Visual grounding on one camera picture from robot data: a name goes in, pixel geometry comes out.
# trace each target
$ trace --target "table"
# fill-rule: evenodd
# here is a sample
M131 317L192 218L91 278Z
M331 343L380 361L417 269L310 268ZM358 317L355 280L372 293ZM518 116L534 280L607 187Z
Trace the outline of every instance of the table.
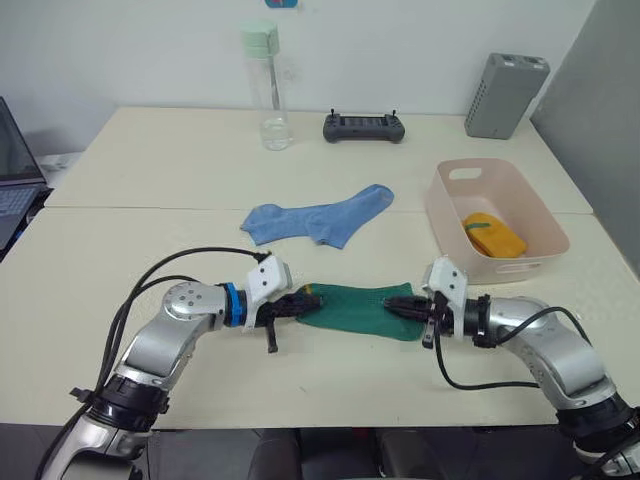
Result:
M113 313L137 277L157 259L201 245L251 246L238 226L247 210L47 208L0 268L0 422L61 424L74 409L72 387L95 382ZM636 351L640 286L591 215L556 214L571 249L544 276L473 287L470 295L529 295L581 318L621 395L640 403L630 356ZM343 251L308 238L269 248L289 263L296 286L325 282L419 286L438 248L424 213L385 211ZM204 282L242 282L253 262L203 254L164 274ZM134 306L125 344L158 310L163 287ZM263 331L225 329L202 337L172 392L159 428L279 426L513 425L555 423L541 392L462 392L440 376L420 342L276 325L280 352L267 355ZM450 374L460 382L528 379L506 351L444 342Z
M468 137L462 116L402 115L401 144L322 138L322 113L292 113L295 143L262 147L255 113L121 108L47 206L250 209L344 200L381 183L393 211L423 212L436 165L464 157L511 161L554 213L592 213L529 120L509 141Z

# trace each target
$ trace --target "blue sock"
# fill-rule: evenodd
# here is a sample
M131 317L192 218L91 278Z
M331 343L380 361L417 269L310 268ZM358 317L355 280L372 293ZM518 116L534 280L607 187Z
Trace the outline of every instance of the blue sock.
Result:
M330 205L304 208L261 205L251 211L240 228L249 232L256 245L309 235L316 243L343 248L363 224L391 202L391 190L371 185L348 200Z

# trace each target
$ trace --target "blue sticker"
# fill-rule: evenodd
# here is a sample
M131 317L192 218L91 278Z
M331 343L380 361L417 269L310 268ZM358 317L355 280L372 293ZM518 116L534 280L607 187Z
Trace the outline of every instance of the blue sticker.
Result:
M264 0L270 8L294 8L298 0Z

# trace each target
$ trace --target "laptop screen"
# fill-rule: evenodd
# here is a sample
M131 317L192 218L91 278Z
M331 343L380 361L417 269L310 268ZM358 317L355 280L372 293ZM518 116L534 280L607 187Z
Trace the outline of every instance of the laptop screen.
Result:
M25 179L39 180L42 174L7 104L0 97L0 185Z

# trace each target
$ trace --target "laptop keyboard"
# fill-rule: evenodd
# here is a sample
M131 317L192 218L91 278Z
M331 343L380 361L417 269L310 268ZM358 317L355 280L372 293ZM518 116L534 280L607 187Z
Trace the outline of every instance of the laptop keyboard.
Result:
M0 189L0 217L20 215L32 196L32 188Z

